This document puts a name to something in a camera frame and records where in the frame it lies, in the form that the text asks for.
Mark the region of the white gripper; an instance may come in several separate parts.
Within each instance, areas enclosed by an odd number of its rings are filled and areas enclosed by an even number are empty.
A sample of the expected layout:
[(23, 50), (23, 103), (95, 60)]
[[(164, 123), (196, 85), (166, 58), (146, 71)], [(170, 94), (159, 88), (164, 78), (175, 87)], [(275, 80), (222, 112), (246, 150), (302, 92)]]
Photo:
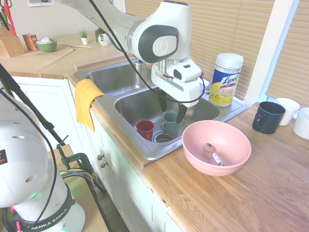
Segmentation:
[[(166, 70), (159, 68), (159, 62), (152, 65), (151, 81), (162, 91), (181, 102), (178, 104), (176, 123), (180, 124), (186, 114), (187, 108), (198, 103), (200, 96), (200, 83), (198, 77), (201, 69), (192, 61), (181, 63), (168, 63)], [(159, 103), (162, 112), (167, 109), (166, 94), (159, 94)]]

